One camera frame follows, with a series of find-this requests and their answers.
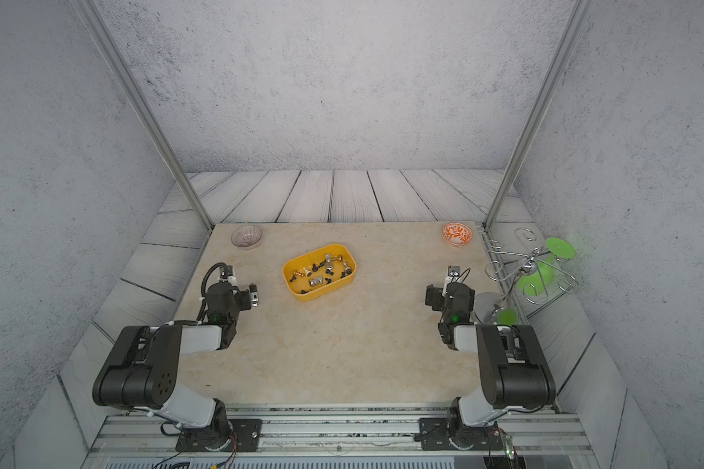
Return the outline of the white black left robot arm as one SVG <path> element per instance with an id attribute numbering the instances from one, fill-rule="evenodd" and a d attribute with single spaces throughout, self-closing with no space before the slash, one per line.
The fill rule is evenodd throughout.
<path id="1" fill-rule="evenodd" d="M 197 320 L 121 330 L 92 386 L 97 406 L 144 410 L 187 430 L 201 430 L 220 417 L 221 404 L 178 382 L 180 359 L 227 349 L 237 335 L 242 312 L 259 304 L 257 285 L 242 290 L 230 281 L 211 285 L 202 295 Z"/>

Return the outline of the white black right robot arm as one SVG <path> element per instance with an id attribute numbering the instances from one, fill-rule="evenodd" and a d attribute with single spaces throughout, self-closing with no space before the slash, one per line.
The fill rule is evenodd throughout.
<path id="1" fill-rule="evenodd" d="M 455 398 L 450 410 L 453 430 L 480 428 L 518 412 L 531 414 L 550 406 L 557 385 L 528 324 L 494 324 L 473 316 L 478 295 L 460 281 L 428 285 L 424 304 L 439 313 L 442 342 L 451 350 L 477 355 L 480 387 Z"/>

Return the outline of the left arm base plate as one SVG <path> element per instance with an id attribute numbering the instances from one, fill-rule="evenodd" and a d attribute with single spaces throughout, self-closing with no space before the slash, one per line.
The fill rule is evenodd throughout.
<path id="1" fill-rule="evenodd" d="M 255 453 L 263 421 L 258 418 L 228 419 L 201 429 L 184 429 L 175 449 L 179 453 Z"/>

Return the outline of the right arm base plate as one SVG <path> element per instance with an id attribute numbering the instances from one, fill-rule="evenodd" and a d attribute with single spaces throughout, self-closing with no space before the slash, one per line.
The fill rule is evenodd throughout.
<path id="1" fill-rule="evenodd" d="M 423 451 L 502 451 L 497 427 L 469 427 L 446 417 L 424 417 L 418 421 L 413 440 Z"/>

